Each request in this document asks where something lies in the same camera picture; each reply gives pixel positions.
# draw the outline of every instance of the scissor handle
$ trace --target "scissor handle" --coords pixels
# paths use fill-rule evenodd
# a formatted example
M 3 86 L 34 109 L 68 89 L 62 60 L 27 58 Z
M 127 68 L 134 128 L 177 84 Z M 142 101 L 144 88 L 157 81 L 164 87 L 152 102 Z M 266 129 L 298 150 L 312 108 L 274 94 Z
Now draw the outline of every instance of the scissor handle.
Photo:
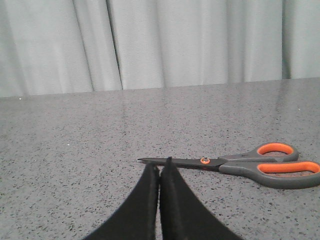
M 273 176 L 270 173 L 310 171 L 305 176 Z M 250 178 L 274 189 L 305 189 L 320 185 L 320 164 L 314 161 L 297 162 L 238 162 L 229 161 L 220 166 L 219 172 Z
M 269 152 L 282 152 L 286 155 L 282 156 L 266 156 Z M 282 142 L 269 142 L 257 146 L 252 151 L 235 155 L 220 156 L 219 159 L 224 159 L 233 162 L 294 162 L 299 157 L 298 151 L 291 145 Z

